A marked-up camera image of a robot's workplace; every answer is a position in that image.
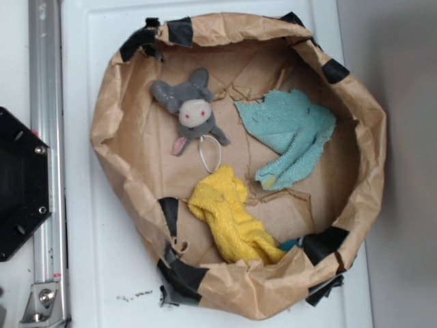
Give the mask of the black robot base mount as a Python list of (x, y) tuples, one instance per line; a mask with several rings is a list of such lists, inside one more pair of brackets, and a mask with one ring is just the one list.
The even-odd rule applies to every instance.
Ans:
[(49, 147), (1, 108), (1, 261), (28, 241), (51, 213)]

